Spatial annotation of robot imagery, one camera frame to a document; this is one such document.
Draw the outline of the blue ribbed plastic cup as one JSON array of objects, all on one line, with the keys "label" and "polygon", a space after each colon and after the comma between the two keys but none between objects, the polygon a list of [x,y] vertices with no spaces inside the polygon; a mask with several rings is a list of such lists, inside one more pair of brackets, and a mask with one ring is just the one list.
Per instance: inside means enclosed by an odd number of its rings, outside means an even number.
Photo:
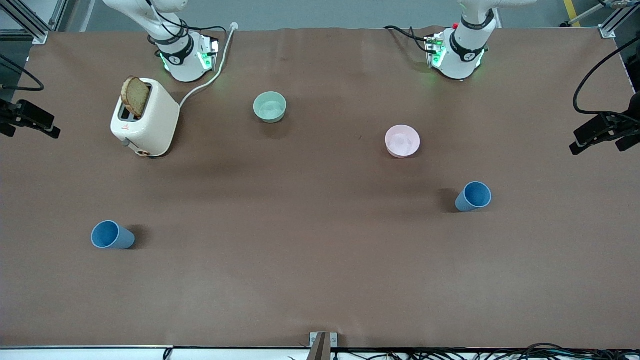
[{"label": "blue ribbed plastic cup", "polygon": [[469,182],[455,199],[455,208],[460,212],[473,212],[486,208],[493,199],[489,187],[483,182]]},{"label": "blue ribbed plastic cup", "polygon": [[134,246],[135,235],[115,221],[105,220],[94,226],[90,240],[98,249],[129,249]]}]

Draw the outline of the brown toast bread slice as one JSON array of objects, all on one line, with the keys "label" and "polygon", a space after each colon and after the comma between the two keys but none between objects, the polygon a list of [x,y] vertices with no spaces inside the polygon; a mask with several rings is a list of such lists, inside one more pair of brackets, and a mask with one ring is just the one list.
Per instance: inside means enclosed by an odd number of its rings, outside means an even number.
[{"label": "brown toast bread slice", "polygon": [[121,102],[133,116],[140,118],[144,114],[150,92],[150,88],[139,77],[129,76],[121,87]]}]

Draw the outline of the pale tripod leg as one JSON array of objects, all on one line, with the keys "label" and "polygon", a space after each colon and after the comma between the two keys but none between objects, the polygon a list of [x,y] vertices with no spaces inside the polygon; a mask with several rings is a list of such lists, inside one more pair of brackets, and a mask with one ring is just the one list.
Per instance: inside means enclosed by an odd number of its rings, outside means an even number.
[{"label": "pale tripod leg", "polygon": [[569,19],[560,23],[560,25],[558,25],[558,27],[560,28],[581,27],[581,21],[596,14],[599,10],[605,9],[604,5],[598,3],[585,10],[584,12],[578,13],[574,0],[562,0],[562,3],[567,12],[567,15],[569,16]]}]

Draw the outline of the cream white toaster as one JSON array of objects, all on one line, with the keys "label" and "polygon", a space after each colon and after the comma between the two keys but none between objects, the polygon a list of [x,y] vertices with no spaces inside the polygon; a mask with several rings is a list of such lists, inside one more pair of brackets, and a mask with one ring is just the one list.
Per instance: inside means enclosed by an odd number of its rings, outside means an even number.
[{"label": "cream white toaster", "polygon": [[110,120],[110,131],[122,146],[139,157],[162,157],[172,145],[178,127],[180,106],[157,80],[139,79],[150,89],[142,117],[133,116],[122,104],[119,94]]}]

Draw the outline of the pink bowl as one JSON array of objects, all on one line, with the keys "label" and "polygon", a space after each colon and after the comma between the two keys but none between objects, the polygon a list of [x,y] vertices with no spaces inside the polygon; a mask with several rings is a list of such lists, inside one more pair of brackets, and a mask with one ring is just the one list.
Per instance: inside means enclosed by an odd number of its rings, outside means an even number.
[{"label": "pink bowl", "polygon": [[411,157],[421,145],[419,133],[405,124],[394,125],[387,130],[384,141],[386,150],[394,158]]}]

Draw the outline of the green bowl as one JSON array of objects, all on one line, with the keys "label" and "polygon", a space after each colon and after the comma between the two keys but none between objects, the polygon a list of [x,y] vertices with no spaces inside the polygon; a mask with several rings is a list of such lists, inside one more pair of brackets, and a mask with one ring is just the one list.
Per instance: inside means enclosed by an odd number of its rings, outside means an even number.
[{"label": "green bowl", "polygon": [[267,124],[281,121],[285,116],[286,109],[285,97],[276,91],[263,92],[253,101],[254,114]]}]

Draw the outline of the brown table cover sheet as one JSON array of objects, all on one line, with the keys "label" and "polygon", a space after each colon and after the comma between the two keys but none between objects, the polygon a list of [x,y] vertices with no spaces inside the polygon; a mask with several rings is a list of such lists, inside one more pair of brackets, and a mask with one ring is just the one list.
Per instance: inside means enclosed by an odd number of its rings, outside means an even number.
[{"label": "brown table cover sheet", "polygon": [[[168,155],[110,131],[128,76],[181,100],[138,32],[55,33],[19,93],[59,139],[0,136],[0,346],[640,349],[640,145],[571,154],[596,29],[499,29],[464,82],[385,30],[234,35]],[[286,99],[265,123],[253,103]],[[390,155],[408,125],[416,153]],[[460,212],[470,182],[482,209]],[[96,248],[114,221],[128,249]]]}]

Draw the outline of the aluminium frame post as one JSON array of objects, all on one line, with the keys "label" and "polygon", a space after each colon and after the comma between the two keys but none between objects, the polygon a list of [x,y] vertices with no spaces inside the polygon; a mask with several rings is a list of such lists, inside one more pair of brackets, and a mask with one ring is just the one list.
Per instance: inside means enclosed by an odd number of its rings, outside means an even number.
[{"label": "aluminium frame post", "polygon": [[606,20],[598,25],[602,39],[614,39],[615,30],[640,8],[640,0],[598,0],[605,9],[614,10]]},{"label": "aluminium frame post", "polygon": [[39,16],[30,9],[23,0],[0,0],[0,10],[2,10],[9,18],[22,28],[21,34],[18,30],[0,30],[0,34],[9,37],[32,37],[32,43],[37,45],[45,44],[48,40],[48,34],[51,31],[50,26],[45,23]]}]

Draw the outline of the grey metal table bracket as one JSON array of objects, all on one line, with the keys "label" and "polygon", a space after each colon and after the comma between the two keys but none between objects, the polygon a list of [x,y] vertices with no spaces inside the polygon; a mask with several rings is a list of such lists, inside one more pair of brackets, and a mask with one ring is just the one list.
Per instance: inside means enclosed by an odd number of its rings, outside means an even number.
[{"label": "grey metal table bracket", "polygon": [[306,360],[338,360],[338,339],[337,332],[311,332]]}]

